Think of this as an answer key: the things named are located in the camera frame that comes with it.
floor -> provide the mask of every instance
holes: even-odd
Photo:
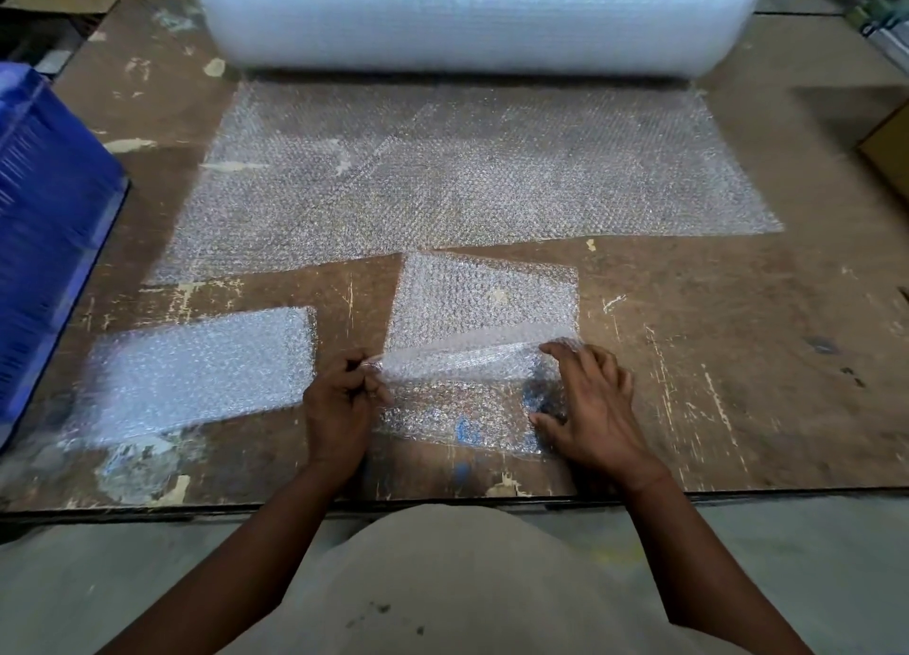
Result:
[[[909,500],[816,498],[702,513],[818,655],[909,653]],[[623,510],[522,516],[659,609]],[[57,526],[0,546],[0,642],[17,655],[92,653],[205,557],[236,522]],[[307,566],[361,527],[322,525]]]

bubble wrap sheet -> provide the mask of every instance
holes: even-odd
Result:
[[[781,228],[689,89],[242,82],[205,164],[151,283]]]
[[[298,403],[312,381],[314,313],[277,308],[104,336],[67,439],[119,444]]]
[[[241,66],[692,78],[757,0],[200,1]]]
[[[563,405],[557,366],[537,347],[576,337],[577,305],[574,268],[408,255],[378,361],[394,397],[379,430],[540,453],[527,414]]]

hand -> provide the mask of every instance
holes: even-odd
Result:
[[[551,341],[540,351],[559,362],[568,400],[564,424],[545,413],[530,420],[565,456],[609,476],[624,492],[636,492],[669,475],[647,448],[631,408],[633,375],[620,368],[615,356],[585,344],[574,350]]]
[[[391,394],[363,349],[342,353],[303,393],[308,468],[319,469],[334,491],[354,475],[366,454],[375,413]]]

blue plastic crate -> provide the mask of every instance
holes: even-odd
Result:
[[[120,163],[26,64],[0,62],[0,447],[114,223]]]

person's left arm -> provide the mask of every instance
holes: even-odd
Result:
[[[328,504],[356,472],[388,391],[353,351],[303,396],[309,463],[99,655],[216,653],[284,597]]]

